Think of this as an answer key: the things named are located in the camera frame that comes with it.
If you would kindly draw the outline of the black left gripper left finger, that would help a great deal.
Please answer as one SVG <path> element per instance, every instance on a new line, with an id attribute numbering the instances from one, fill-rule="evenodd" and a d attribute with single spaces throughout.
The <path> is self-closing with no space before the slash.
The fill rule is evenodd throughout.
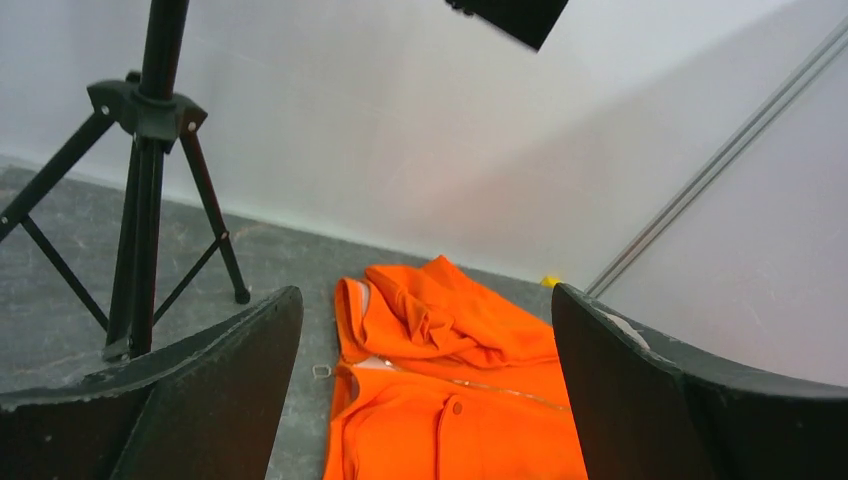
<path id="1" fill-rule="evenodd" d="M 261 479 L 304 316 L 288 286 L 166 347 L 1 397 L 5 479 Z"/>

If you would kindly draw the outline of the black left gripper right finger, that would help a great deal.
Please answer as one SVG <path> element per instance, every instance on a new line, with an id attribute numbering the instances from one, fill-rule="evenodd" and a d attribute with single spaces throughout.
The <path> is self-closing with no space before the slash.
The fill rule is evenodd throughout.
<path id="1" fill-rule="evenodd" d="M 709 353 L 558 284 L 551 319 L 592 479 L 843 479 L 847 390 Z"/>

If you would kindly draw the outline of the orange zip jacket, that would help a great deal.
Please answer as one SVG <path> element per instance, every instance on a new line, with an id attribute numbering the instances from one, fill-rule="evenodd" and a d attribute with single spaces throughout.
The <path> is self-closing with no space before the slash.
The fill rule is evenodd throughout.
<path id="1" fill-rule="evenodd" d="M 583 479 L 554 332 L 445 257 L 334 294 L 327 479 Z"/>

